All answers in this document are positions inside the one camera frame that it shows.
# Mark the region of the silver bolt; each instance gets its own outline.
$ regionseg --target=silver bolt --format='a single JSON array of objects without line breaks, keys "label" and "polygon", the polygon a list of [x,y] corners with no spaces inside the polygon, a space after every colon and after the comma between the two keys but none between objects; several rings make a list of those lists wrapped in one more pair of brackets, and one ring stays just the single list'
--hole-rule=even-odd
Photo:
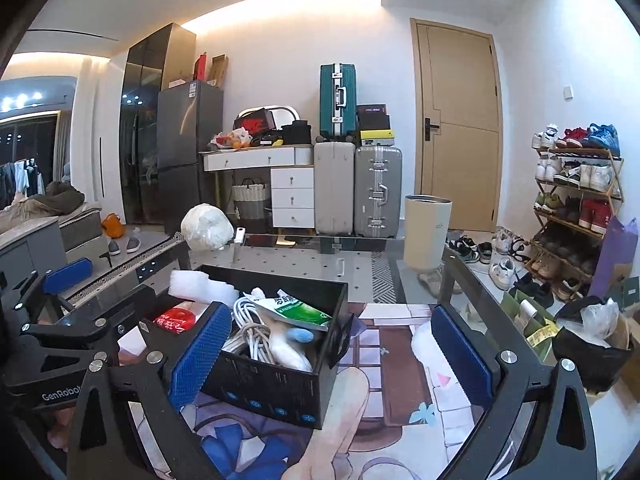
[{"label": "silver bolt", "polygon": [[571,361],[571,359],[562,359],[562,361],[560,361],[560,364],[562,365],[562,368],[564,368],[568,372],[573,372],[575,370],[575,364],[573,361]]},{"label": "silver bolt", "polygon": [[505,363],[508,363],[511,365],[518,360],[518,356],[515,354],[515,352],[512,352],[511,350],[504,350],[500,354],[500,359],[502,359]]},{"label": "silver bolt", "polygon": [[153,350],[146,355],[146,362],[149,364],[159,363],[163,358],[162,352],[159,350]]},{"label": "silver bolt", "polygon": [[91,361],[89,364],[90,372],[98,372],[102,368],[102,361],[100,359],[96,359],[95,361]]}]

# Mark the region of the purple bag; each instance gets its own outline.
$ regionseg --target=purple bag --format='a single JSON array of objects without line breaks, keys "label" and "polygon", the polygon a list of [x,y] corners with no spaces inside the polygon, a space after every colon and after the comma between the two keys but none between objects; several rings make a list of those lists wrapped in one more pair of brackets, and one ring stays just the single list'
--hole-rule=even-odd
[{"label": "purple bag", "polygon": [[629,276],[637,244],[636,219],[632,219],[627,225],[622,225],[618,217],[613,216],[602,241],[600,259],[589,289],[590,296],[604,297],[614,282]]}]

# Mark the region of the orange bag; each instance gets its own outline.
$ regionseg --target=orange bag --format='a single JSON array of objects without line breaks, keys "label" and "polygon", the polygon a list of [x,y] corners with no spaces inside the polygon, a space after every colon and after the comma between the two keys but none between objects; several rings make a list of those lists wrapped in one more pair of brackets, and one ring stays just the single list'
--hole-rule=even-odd
[{"label": "orange bag", "polygon": [[109,213],[102,221],[102,228],[109,238],[120,238],[124,234],[124,225],[120,223],[120,217],[116,213]]}]

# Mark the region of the gray suitcase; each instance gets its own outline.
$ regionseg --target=gray suitcase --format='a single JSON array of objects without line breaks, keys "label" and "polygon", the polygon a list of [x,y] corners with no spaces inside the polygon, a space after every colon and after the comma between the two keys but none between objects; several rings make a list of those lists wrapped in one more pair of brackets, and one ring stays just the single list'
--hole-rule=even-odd
[{"label": "gray suitcase", "polygon": [[350,142],[314,146],[314,211],[316,231],[348,235],[353,231],[353,159]]},{"label": "gray suitcase", "polygon": [[392,146],[363,146],[356,152],[354,223],[357,235],[398,234],[402,152]]}]

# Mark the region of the blue gripper pad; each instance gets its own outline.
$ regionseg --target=blue gripper pad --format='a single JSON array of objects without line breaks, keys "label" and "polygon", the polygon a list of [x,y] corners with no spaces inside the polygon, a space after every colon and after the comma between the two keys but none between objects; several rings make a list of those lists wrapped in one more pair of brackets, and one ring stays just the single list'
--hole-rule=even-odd
[{"label": "blue gripper pad", "polygon": [[168,397],[176,411],[193,403],[230,333],[231,310],[220,304],[174,367]]},{"label": "blue gripper pad", "polygon": [[88,258],[68,264],[46,275],[43,284],[45,294],[59,294],[87,279],[94,272],[94,264]]},{"label": "blue gripper pad", "polygon": [[431,315],[431,333],[469,402],[488,409],[494,402],[489,369],[441,305]]}]

